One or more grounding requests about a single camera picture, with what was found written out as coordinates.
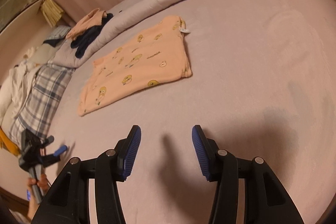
person's arm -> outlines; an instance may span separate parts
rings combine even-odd
[[[27,182],[27,189],[30,193],[30,201],[29,201],[29,209],[28,209],[28,219],[31,221],[39,207],[39,204],[37,204],[35,196],[34,196],[34,192],[32,189],[32,186],[37,184],[38,187],[40,187],[43,191],[43,193],[45,194],[48,190],[49,190],[49,185],[48,185],[48,180],[47,180],[47,176],[45,174],[41,174],[41,178],[40,180],[37,181],[35,179],[32,178],[28,178],[28,182]]]

bed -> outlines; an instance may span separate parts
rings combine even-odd
[[[200,124],[236,157],[263,157],[304,222],[319,221],[335,193],[336,3],[334,0],[125,0],[76,63],[49,134],[71,156],[95,158],[132,125],[142,142],[132,175],[118,184],[128,224],[206,223],[215,185],[202,176],[191,128]],[[77,115],[92,62],[167,15],[179,15],[193,76]],[[91,223],[96,223],[90,187]],[[242,223],[243,212],[238,221]]]

metal pin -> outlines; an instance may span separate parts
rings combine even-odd
[[[226,156],[226,155],[227,155],[227,151],[224,150],[224,149],[219,149],[219,150],[217,151],[217,153],[218,153],[218,155],[220,155],[220,156]]]
[[[116,151],[114,149],[109,149],[106,151],[106,155],[107,156],[113,156],[115,155]]]
[[[256,157],[254,160],[258,164],[263,164],[264,163],[264,160],[262,158],[260,158],[260,157]]]
[[[71,164],[76,164],[77,162],[79,162],[79,158],[77,158],[77,157],[74,157],[74,158],[70,159]]]

orange cloth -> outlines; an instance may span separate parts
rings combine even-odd
[[[100,8],[92,10],[85,17],[83,17],[70,32],[68,32],[66,39],[75,40],[79,35],[93,26],[101,25],[101,19],[106,17],[106,12]]]
[[[20,155],[19,147],[13,143],[0,128],[0,148],[7,149],[14,156]]]
[[[185,22],[167,16],[128,43],[93,62],[93,74],[80,95],[83,116],[136,91],[192,75],[184,49]]]

plaid blanket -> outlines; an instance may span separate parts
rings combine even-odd
[[[51,121],[74,69],[52,63],[43,65],[36,74],[35,84],[26,105],[16,117],[9,138],[21,148],[21,134],[27,128],[38,137],[47,137]]]

